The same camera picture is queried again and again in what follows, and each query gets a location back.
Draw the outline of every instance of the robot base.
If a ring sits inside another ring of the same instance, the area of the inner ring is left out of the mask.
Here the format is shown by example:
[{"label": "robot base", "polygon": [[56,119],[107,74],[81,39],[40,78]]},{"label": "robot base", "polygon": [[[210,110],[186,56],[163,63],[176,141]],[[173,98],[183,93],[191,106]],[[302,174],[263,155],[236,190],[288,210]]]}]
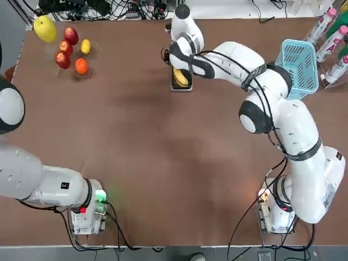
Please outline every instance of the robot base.
[{"label": "robot base", "polygon": [[[267,184],[271,184],[274,178],[268,178]],[[273,195],[273,186],[267,189],[267,185],[264,183],[258,195],[265,192],[259,199],[257,207],[258,220],[262,230],[268,234],[286,234],[293,231],[293,220],[295,218],[295,212],[286,212],[281,209],[275,202]]]},{"label": "robot base", "polygon": [[92,185],[92,199],[85,213],[75,214],[71,211],[73,230],[76,235],[100,234],[104,233],[106,228],[106,209],[98,203],[98,198],[101,196],[107,200],[106,193],[97,180],[89,181]]}]

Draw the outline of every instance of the brown table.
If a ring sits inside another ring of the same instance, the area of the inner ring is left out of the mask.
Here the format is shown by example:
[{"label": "brown table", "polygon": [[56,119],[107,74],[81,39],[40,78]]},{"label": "brown table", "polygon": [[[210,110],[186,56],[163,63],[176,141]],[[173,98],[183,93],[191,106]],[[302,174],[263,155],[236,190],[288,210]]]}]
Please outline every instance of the brown table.
[{"label": "brown table", "polygon": [[[198,25],[206,49],[237,41],[274,61],[283,40],[302,39],[315,21],[204,20]],[[79,32],[100,45],[91,81],[57,78],[55,63],[42,59],[44,43],[28,32],[14,79],[27,114],[7,139],[46,165],[98,179],[133,245],[227,245],[265,173],[282,155],[265,135],[242,128],[238,110],[245,93],[232,84],[195,77],[192,92],[170,91],[169,68],[160,58],[169,43],[164,24],[76,23]],[[348,89],[320,90],[304,100],[324,144],[348,155]],[[317,225],[315,244],[348,244],[347,182],[346,175]],[[58,215],[7,198],[0,199],[0,209],[6,212],[1,245],[69,244]],[[106,235],[89,237],[88,243],[116,245],[115,231],[109,225]],[[305,245],[310,233],[310,226],[300,222],[287,244]],[[266,237],[267,244],[279,242],[279,236]],[[260,244],[252,209],[232,245]]]}]

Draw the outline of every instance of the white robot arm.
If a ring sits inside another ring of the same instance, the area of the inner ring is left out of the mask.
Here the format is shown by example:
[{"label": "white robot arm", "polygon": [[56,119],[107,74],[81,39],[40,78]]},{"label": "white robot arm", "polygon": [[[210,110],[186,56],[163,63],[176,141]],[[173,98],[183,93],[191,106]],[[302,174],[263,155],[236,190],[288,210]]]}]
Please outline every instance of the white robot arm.
[{"label": "white robot arm", "polygon": [[[23,122],[25,106],[14,85],[0,76],[0,134]],[[43,166],[34,155],[0,140],[0,195],[21,202],[69,207],[75,234],[98,234],[105,229],[107,197],[95,179],[79,172]]]},{"label": "white robot arm", "polygon": [[[345,158],[336,149],[323,145],[303,102],[286,100],[292,85],[290,74],[280,66],[266,65],[259,54],[236,42],[224,42],[205,55],[199,54],[204,46],[203,36],[186,5],[175,11],[171,37],[169,59],[174,68],[206,79],[224,79],[246,91],[239,120],[247,131],[268,133],[273,121],[291,172],[269,188],[275,198],[270,193],[265,197],[262,214],[266,230],[285,233],[295,213],[305,222],[319,222],[342,180]],[[263,92],[249,77],[250,72]]]}]

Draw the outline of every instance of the bottle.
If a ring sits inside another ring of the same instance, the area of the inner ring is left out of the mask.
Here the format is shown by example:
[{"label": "bottle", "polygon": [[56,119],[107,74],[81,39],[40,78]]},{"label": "bottle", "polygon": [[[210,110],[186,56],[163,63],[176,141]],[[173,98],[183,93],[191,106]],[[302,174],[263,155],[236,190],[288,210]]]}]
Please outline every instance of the bottle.
[{"label": "bottle", "polygon": [[319,50],[316,52],[316,61],[323,62],[325,61],[326,57],[331,54],[332,50],[336,47],[337,44],[339,44],[343,37],[348,33],[348,27],[347,26],[341,26],[337,32],[335,32],[333,35],[330,36],[329,39],[327,39]]},{"label": "bottle", "polygon": [[332,27],[326,33],[326,38],[329,38],[334,32],[336,32],[341,26],[348,25],[348,11],[340,14],[337,20],[333,23]]},{"label": "bottle", "polygon": [[313,27],[312,31],[308,34],[305,39],[306,42],[310,42],[312,45],[316,44],[318,39],[321,37],[321,34],[326,30],[330,25],[332,19],[335,17],[337,11],[335,8],[330,8],[324,16],[320,17],[318,22]]},{"label": "bottle", "polygon": [[348,54],[343,56],[330,70],[325,73],[325,79],[329,83],[334,83],[348,70]]}]

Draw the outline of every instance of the plastic basket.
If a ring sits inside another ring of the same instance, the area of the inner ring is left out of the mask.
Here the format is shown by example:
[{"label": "plastic basket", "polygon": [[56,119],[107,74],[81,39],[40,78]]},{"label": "plastic basket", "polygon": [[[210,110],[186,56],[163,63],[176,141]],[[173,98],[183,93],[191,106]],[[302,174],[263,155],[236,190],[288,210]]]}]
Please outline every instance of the plastic basket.
[{"label": "plastic basket", "polygon": [[293,80],[288,100],[302,99],[316,92],[319,86],[315,49],[309,42],[285,40],[276,65],[286,69]]}]

